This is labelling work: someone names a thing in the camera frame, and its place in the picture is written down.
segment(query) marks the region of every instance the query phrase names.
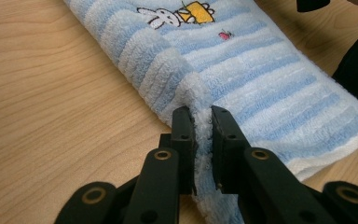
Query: embroidery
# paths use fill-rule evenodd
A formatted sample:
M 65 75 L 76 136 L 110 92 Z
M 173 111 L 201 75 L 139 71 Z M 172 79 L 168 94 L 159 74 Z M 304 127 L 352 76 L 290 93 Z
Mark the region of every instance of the embroidery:
M 230 39 L 232 36 L 234 36 L 234 34 L 232 34 L 230 31 L 226 32 L 225 30 L 222 29 L 223 32 L 221 32 L 219 34 L 219 36 L 224 39 L 224 40 L 228 40 Z
M 179 27 L 182 22 L 202 24 L 206 22 L 214 22 L 214 10 L 210 8 L 208 3 L 192 2 L 185 5 L 174 12 L 170 12 L 165 8 L 159 8 L 156 11 L 138 7 L 137 11 L 144 15 L 151 15 L 154 18 L 149 21 L 152 28 L 158 29 L 164 23 Z

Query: light wood grain surface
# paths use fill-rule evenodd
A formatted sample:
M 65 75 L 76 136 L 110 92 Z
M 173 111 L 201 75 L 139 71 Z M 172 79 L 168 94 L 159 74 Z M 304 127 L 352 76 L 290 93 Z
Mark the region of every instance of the light wood grain surface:
M 300 14 L 258 0 L 295 45 L 332 74 L 358 38 L 358 7 Z M 0 0 L 0 223 L 52 223 L 79 187 L 120 186 L 170 129 L 145 105 L 61 0 Z M 358 151 L 305 181 L 358 185 Z M 181 197 L 181 223 L 203 223 Z

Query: small red embroidered ladybug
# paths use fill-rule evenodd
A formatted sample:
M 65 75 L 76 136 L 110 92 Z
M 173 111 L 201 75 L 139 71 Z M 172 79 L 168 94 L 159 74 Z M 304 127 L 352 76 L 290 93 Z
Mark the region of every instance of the small red embroidered ladybug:
M 234 36 L 234 34 L 232 34 L 231 32 L 226 32 L 225 30 L 222 29 L 223 32 L 221 32 L 219 34 L 219 36 L 224 39 L 224 40 L 228 40 L 230 39 L 232 36 Z

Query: terry cloth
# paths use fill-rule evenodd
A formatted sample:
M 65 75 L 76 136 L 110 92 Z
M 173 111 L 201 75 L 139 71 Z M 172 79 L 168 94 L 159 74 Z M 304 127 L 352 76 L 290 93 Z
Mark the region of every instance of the terry cloth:
M 242 223 L 212 176 L 211 105 L 300 180 L 358 148 L 358 101 L 251 0 L 66 0 L 158 117 L 186 105 L 199 143 L 194 197 L 208 223 Z

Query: yellow embroidered shape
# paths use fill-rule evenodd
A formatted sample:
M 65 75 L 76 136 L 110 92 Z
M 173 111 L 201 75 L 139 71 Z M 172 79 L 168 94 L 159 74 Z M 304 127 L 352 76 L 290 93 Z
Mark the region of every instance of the yellow embroidered shape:
M 184 22 L 188 22 L 188 19 L 191 17 L 194 17 L 196 23 L 214 21 L 212 17 L 213 11 L 211 13 L 208 8 L 205 8 L 200 2 L 192 2 L 181 9 L 182 10 L 178 11 L 178 15 L 182 17 Z

